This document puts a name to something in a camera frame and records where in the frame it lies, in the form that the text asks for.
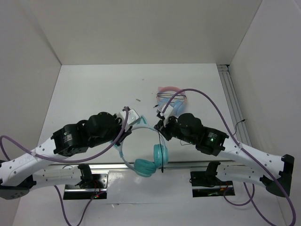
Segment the teal cat-ear headphones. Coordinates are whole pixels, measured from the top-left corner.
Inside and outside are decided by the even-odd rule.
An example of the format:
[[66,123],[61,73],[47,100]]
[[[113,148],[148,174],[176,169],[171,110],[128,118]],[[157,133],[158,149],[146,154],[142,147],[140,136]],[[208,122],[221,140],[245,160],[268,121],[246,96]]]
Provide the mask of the teal cat-ear headphones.
[[164,172],[164,166],[169,162],[168,148],[165,144],[163,136],[154,128],[152,128],[146,118],[142,115],[139,121],[132,127],[132,130],[137,129],[149,129],[158,133],[159,144],[155,144],[153,147],[153,161],[145,159],[136,159],[133,164],[130,164],[123,154],[123,142],[121,146],[113,146],[119,153],[120,158],[127,165],[127,167],[133,170],[137,175],[149,178],[151,177],[157,169],[161,169]]

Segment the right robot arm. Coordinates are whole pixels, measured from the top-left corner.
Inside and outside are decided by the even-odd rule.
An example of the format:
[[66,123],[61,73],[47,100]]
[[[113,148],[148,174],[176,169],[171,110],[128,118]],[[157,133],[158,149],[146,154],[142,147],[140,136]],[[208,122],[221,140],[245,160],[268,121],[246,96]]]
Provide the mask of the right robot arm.
[[166,139],[179,139],[203,154],[226,158],[240,163],[241,166],[226,166],[220,162],[209,163],[205,179],[215,185],[219,181],[236,180],[264,187],[269,193],[286,197],[290,195],[294,157],[265,153],[238,142],[228,134],[203,126],[201,120],[191,113],[179,117],[164,117],[158,113],[156,130]]

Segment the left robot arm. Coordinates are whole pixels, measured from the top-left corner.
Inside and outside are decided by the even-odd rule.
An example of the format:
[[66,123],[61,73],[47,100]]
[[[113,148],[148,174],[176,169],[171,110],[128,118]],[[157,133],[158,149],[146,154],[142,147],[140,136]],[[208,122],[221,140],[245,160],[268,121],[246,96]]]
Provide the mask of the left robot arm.
[[51,169],[49,166],[54,162],[72,165],[75,161],[68,161],[67,158],[107,142],[112,145],[120,142],[131,133],[132,126],[139,118],[134,110],[123,110],[114,115],[101,112],[87,120],[65,125],[43,144],[18,158],[1,161],[1,198],[17,199],[45,186],[91,186],[94,178],[84,160],[78,160],[77,166],[64,169]]

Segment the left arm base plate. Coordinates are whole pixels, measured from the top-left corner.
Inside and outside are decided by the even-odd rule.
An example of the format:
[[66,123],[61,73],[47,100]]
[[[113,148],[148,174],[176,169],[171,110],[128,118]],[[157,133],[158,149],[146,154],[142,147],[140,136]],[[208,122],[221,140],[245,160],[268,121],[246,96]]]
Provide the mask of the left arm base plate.
[[64,200],[105,200],[107,199],[107,187],[109,172],[103,170],[92,171],[93,180],[85,185],[65,185]]

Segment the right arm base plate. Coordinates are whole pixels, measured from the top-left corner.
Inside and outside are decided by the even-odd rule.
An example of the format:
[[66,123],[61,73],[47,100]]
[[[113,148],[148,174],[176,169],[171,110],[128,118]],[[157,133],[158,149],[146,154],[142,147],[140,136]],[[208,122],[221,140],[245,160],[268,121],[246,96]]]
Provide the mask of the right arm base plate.
[[191,171],[190,183],[192,185],[192,196],[196,197],[217,197],[234,196],[234,186],[232,181],[221,181],[217,178],[209,179],[205,171]]

